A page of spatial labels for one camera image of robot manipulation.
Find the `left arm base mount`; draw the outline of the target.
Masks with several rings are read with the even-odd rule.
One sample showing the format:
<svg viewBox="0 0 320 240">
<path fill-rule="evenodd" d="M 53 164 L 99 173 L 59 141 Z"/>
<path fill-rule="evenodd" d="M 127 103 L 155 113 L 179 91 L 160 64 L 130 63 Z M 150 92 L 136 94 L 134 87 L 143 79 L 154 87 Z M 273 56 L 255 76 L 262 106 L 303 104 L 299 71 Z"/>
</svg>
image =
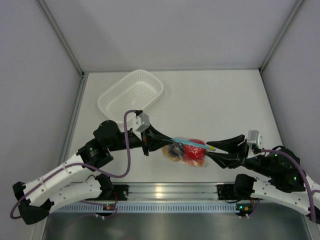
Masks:
<svg viewBox="0 0 320 240">
<path fill-rule="evenodd" d="M 129 185 L 116 184 L 113 187 L 107 187 L 102 190 L 101 194 L 96 198 L 97 201 L 127 201 Z"/>
</svg>

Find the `dark fake food piece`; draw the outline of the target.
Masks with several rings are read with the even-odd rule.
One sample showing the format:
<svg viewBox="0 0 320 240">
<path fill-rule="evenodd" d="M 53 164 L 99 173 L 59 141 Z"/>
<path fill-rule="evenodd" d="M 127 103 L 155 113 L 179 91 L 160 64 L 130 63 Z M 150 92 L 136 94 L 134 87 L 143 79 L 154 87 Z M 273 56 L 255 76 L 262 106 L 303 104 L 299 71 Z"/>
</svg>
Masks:
<svg viewBox="0 0 320 240">
<path fill-rule="evenodd" d="M 174 158 L 183 158 L 185 156 L 185 145 L 181 142 L 174 142 L 168 146 L 168 154 Z"/>
</svg>

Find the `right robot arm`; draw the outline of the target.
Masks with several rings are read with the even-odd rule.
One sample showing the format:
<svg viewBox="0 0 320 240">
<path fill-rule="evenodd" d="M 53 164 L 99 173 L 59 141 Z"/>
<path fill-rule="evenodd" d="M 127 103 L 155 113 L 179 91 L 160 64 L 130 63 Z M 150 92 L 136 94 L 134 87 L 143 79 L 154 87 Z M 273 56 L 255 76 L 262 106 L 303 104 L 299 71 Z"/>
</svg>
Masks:
<svg viewBox="0 0 320 240">
<path fill-rule="evenodd" d="M 247 136 L 242 134 L 206 143 L 219 150 L 207 151 L 205 155 L 222 169 L 244 167 L 268 179 L 238 174 L 227 189 L 218 187 L 219 199 L 267 200 L 291 208 L 318 224 L 320 185 L 302 169 L 300 159 L 291 150 L 281 145 L 264 149 L 262 140 L 259 131 L 251 130 Z"/>
</svg>

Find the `aluminium mounting rail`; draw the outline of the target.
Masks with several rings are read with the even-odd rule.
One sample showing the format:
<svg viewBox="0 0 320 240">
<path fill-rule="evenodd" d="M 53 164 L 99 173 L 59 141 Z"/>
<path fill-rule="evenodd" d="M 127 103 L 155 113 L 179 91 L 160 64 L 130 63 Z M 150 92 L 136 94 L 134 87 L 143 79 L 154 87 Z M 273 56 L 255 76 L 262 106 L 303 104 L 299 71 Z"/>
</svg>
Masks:
<svg viewBox="0 0 320 240">
<path fill-rule="evenodd" d="M 93 183 L 82 182 L 77 184 L 68 185 L 58 189 L 56 197 L 59 200 L 66 200 L 70 203 L 93 200 L 102 193 L 102 190 L 113 185 L 129 185 L 127 194 L 127 200 L 129 199 L 204 199 L 203 195 L 209 195 L 207 198 L 211 198 L 217 193 L 217 185 L 215 183 L 115 183 L 115 184 L 102 184 L 97 181 Z M 233 190 L 236 194 L 243 197 L 250 198 L 262 198 L 268 199 L 274 202 L 285 201 L 300 201 L 300 199 L 309 200 L 316 192 L 311 188 L 310 191 L 304 190 L 280 190 L 268 182 L 262 182 L 257 179 L 253 180 L 237 180 L 234 183 Z"/>
</svg>

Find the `orange fake food piece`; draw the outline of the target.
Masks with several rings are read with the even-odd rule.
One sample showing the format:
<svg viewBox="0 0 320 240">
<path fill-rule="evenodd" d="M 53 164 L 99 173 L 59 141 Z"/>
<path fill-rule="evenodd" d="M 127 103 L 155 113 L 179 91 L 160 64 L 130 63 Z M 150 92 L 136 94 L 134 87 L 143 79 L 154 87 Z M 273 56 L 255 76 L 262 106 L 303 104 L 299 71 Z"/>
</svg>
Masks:
<svg viewBox="0 0 320 240">
<path fill-rule="evenodd" d="M 176 149 L 172 145 L 164 146 L 162 149 L 162 154 L 172 162 L 182 162 L 183 158 L 176 152 Z"/>
</svg>

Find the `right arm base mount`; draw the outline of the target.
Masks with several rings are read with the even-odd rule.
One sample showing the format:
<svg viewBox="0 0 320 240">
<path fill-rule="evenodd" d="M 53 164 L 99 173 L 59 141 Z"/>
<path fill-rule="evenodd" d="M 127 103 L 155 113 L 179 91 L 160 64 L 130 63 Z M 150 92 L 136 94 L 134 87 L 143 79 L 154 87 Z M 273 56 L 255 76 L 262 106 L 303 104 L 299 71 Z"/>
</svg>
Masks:
<svg viewBox="0 0 320 240">
<path fill-rule="evenodd" d="M 227 203 L 238 203 L 240 201 L 249 200 L 249 196 L 240 196 L 234 191 L 234 184 L 218 184 L 216 186 L 218 199 Z"/>
</svg>

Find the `white perforated plastic basket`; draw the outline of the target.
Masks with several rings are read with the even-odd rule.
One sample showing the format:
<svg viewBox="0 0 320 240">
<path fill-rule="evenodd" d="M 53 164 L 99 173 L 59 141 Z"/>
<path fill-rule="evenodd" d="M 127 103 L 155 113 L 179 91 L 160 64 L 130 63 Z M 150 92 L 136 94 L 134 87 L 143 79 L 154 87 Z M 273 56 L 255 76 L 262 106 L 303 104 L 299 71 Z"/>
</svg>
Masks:
<svg viewBox="0 0 320 240">
<path fill-rule="evenodd" d="M 163 83 L 146 70 L 135 70 L 103 92 L 97 107 L 110 120 L 122 125 L 129 110 L 146 111 L 162 96 Z"/>
</svg>

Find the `red fake tomato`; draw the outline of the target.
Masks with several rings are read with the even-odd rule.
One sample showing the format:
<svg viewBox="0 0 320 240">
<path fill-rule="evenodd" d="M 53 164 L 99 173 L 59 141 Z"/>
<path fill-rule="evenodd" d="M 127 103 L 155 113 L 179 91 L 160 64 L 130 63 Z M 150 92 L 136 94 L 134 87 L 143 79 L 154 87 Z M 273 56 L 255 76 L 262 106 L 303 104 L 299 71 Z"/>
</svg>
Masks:
<svg viewBox="0 0 320 240">
<path fill-rule="evenodd" d="M 205 158 L 206 149 L 194 145 L 184 145 L 184 160 L 200 161 Z"/>
</svg>

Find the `clear zip top bag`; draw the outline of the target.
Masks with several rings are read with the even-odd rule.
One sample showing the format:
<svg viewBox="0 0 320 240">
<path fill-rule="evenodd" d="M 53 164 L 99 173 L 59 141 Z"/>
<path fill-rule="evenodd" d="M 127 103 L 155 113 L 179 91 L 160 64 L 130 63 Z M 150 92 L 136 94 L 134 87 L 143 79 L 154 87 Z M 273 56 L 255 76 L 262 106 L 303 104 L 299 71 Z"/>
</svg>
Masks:
<svg viewBox="0 0 320 240">
<path fill-rule="evenodd" d="M 206 153 L 214 153 L 216 149 L 200 139 L 175 137 L 161 151 L 172 162 L 203 168 L 206 166 Z"/>
</svg>

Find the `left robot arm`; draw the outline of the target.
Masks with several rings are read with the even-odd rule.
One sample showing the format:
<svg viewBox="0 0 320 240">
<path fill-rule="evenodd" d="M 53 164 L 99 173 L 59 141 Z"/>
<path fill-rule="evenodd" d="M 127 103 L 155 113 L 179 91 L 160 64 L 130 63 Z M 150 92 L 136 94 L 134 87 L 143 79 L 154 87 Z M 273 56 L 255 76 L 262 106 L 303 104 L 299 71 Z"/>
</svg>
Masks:
<svg viewBox="0 0 320 240">
<path fill-rule="evenodd" d="M 148 156 L 173 142 L 150 124 L 142 125 L 139 134 L 127 126 L 121 131 L 112 120 L 102 122 L 93 132 L 94 138 L 61 165 L 33 181 L 18 181 L 12 186 L 17 202 L 9 217 L 33 225 L 66 205 L 109 199 L 114 189 L 111 179 L 122 179 L 130 172 L 132 149 L 141 148 Z M 122 150 L 127 154 L 125 172 L 104 171 L 102 168 L 114 159 L 111 153 Z"/>
</svg>

